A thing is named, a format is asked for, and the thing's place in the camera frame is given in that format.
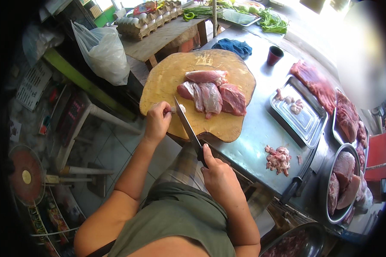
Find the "metal basin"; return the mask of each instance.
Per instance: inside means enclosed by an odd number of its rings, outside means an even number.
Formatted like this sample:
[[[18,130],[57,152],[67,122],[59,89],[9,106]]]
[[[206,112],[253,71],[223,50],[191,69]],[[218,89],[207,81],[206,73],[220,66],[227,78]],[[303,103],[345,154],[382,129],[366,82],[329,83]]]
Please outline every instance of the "metal basin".
[[[335,154],[332,165],[330,166],[329,175],[328,176],[322,176],[321,180],[320,180],[320,198],[319,198],[319,201],[321,203],[321,209],[322,209],[324,215],[326,216],[327,220],[331,224],[340,223],[346,217],[346,215],[349,213],[350,209],[353,207],[353,204],[354,204],[354,200],[353,200],[353,202],[349,206],[347,206],[343,209],[340,209],[340,210],[336,209],[335,213],[332,216],[330,216],[330,214],[327,210],[330,177],[332,176],[332,171],[333,171],[333,167],[335,165],[336,158],[339,156],[339,153],[341,151],[350,152],[353,155],[353,157],[355,159],[353,174],[360,176],[360,162],[359,162],[359,156],[356,152],[356,149],[350,143],[345,143],[345,144],[341,145],[339,150]]]
[[[288,232],[281,235],[279,238],[274,240],[272,243],[263,247],[260,251],[259,256],[261,256],[265,251],[267,251],[270,247],[276,245],[280,240],[289,236],[290,234],[305,230],[308,238],[306,239],[305,246],[300,253],[299,257],[315,257],[320,256],[323,246],[326,240],[326,231],[324,226],[317,222],[305,223],[300,226],[295,227],[294,229],[289,230]]]

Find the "rag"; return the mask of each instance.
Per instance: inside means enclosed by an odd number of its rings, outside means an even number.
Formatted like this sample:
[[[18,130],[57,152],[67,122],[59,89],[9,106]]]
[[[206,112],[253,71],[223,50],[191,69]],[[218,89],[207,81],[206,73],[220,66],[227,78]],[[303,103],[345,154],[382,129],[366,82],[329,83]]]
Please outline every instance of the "rag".
[[[212,46],[211,48],[231,51],[240,56],[242,59],[245,59],[249,55],[252,55],[252,48],[246,43],[246,41],[240,42],[237,40],[223,38],[219,40],[216,44],[214,44],[214,46]]]

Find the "egg tray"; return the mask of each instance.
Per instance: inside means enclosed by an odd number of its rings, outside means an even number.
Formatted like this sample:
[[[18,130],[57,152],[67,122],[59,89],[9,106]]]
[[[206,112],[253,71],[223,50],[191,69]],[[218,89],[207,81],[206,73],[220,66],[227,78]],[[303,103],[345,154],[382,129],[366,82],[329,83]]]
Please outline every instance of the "egg tray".
[[[170,12],[174,8],[176,8],[175,12],[171,12],[167,16],[164,16],[165,13]],[[156,18],[160,15],[163,16],[163,18],[152,23],[152,20],[156,20]],[[155,32],[157,28],[163,27],[165,23],[169,23],[171,20],[176,19],[179,15],[183,15],[181,2],[165,1],[160,9],[157,9],[154,13],[149,13],[146,18],[139,19],[138,24],[118,24],[116,29],[122,35],[128,35],[137,40],[142,40],[144,37],[149,36],[150,32]]]

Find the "wooden cutting board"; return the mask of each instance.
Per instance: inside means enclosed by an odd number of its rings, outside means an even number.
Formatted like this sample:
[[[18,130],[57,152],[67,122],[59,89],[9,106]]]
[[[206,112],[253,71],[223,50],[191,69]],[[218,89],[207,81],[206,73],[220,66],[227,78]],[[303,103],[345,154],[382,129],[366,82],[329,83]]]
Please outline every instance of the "wooden cutting board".
[[[155,66],[143,89],[140,112],[147,115],[151,106],[160,101],[167,101],[174,106],[176,96],[177,101],[185,106],[186,118],[196,135],[208,132],[224,142],[235,141],[242,131],[244,116],[221,112],[206,120],[205,113],[197,112],[192,100],[184,99],[177,93],[177,86],[186,81],[185,73],[195,70],[226,70],[226,79],[244,93],[246,105],[252,100],[256,80],[243,60],[233,52],[211,49],[171,54]],[[173,115],[168,132],[188,139],[177,114]]]

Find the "plaid skirt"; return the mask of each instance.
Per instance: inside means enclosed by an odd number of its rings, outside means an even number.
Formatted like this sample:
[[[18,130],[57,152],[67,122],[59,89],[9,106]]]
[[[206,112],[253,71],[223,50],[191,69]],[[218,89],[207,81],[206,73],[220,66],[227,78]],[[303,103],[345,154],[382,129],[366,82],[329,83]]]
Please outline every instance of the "plaid skirt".
[[[200,168],[202,162],[197,160],[197,154],[191,145],[186,143],[170,167],[153,183],[152,187],[163,182],[179,182],[209,193]],[[253,219],[256,219],[273,200],[273,194],[260,183],[253,183],[256,188],[247,204]]]

